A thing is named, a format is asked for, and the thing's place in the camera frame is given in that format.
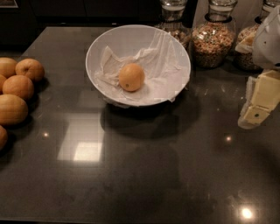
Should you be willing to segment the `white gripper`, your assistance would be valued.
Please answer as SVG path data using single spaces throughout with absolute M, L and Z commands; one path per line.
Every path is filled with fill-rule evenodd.
M 253 62 L 264 70 L 256 78 L 249 77 L 238 126 L 251 130 L 260 126 L 280 103 L 280 5 L 263 20 L 257 33 L 241 32 L 235 50 L 252 53 Z

